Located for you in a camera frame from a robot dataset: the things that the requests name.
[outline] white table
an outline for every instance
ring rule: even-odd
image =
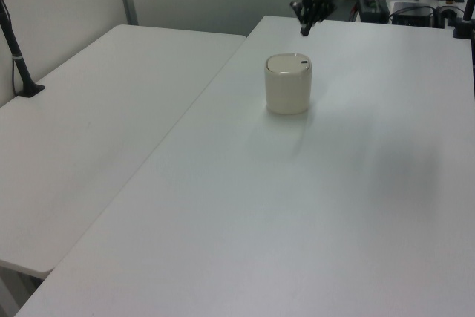
[[[119,26],[0,109],[0,266],[45,278],[243,42]]]
[[[470,42],[299,30],[262,20],[18,317],[473,315]],[[274,115],[293,52],[312,106]]]

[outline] white cylindrical container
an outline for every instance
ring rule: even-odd
[[[312,63],[299,53],[274,55],[266,61],[267,108],[277,114],[299,114],[309,107]]]

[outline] black cable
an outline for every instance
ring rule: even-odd
[[[10,12],[8,11],[7,5],[5,4],[5,0],[0,0],[1,6],[4,8],[5,13],[7,14],[8,22],[12,25],[12,18],[10,18]]]
[[[406,13],[407,11],[411,11],[411,10],[416,10],[416,9],[425,9],[425,8],[430,8],[432,9],[432,12],[436,11],[436,9],[434,7],[431,7],[429,5],[422,5],[422,6],[415,6],[415,7],[405,7],[404,9],[399,9],[397,11],[395,11],[394,13],[392,13],[391,15],[389,15],[389,18],[391,19],[394,15],[398,15],[398,14],[401,14],[401,13]]]
[[[12,89],[13,89],[13,94],[18,96],[15,90],[15,60],[12,58]]]
[[[455,7],[455,6],[453,6],[453,5],[442,5],[441,7],[439,7],[439,9],[445,9],[446,7],[460,10],[462,13],[465,14],[465,11],[464,11],[464,10],[460,9],[459,7]]]

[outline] black device box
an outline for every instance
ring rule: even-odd
[[[386,0],[358,0],[358,11],[361,22],[387,24],[389,21]]]
[[[427,4],[397,2],[394,4],[393,25],[430,27],[431,15],[432,10]]]

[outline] container lid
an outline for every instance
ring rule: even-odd
[[[301,73],[310,69],[310,59],[299,53],[284,53],[267,59],[267,69],[278,74]]]

